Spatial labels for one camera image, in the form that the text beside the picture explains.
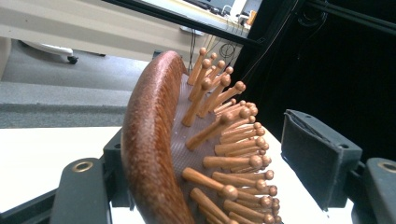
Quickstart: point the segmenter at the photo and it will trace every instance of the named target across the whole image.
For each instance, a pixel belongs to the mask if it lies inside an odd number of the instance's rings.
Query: white table
[[[25,203],[59,185],[63,168],[82,158],[99,158],[103,147],[120,127],[0,130],[0,212]],[[290,223],[352,223],[347,209],[322,212],[295,173],[280,157],[280,143],[267,133],[268,154],[278,186],[280,215]],[[128,208],[112,209],[113,222],[144,223]]]

